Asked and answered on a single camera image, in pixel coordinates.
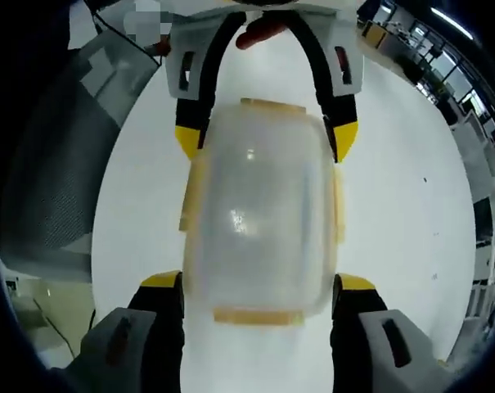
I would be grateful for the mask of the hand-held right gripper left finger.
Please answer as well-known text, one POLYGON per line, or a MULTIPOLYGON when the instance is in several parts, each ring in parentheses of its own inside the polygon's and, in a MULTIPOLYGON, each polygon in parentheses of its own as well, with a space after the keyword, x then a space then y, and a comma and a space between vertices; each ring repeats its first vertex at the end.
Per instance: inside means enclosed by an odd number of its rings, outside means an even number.
POLYGON ((182 272, 146 278, 128 306, 109 312, 83 337, 82 392, 179 392, 184 296, 182 272))

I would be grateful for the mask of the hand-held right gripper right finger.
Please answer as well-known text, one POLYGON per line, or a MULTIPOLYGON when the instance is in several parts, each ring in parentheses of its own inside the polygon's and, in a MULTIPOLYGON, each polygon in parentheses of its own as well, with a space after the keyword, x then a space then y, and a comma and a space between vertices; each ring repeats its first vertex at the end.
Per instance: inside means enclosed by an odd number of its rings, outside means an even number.
POLYGON ((365 278, 335 275, 331 319, 334 392, 440 391, 430 339, 365 278))

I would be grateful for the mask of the person's left hand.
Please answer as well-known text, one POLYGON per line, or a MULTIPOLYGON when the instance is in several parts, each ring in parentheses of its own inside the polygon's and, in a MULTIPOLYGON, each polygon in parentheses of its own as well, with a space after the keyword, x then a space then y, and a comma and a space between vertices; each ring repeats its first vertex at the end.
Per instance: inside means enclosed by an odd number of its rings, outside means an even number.
POLYGON ((287 29, 285 23, 270 17, 260 17, 246 27, 245 31, 236 39, 236 47, 246 50, 256 43, 266 41, 287 29))

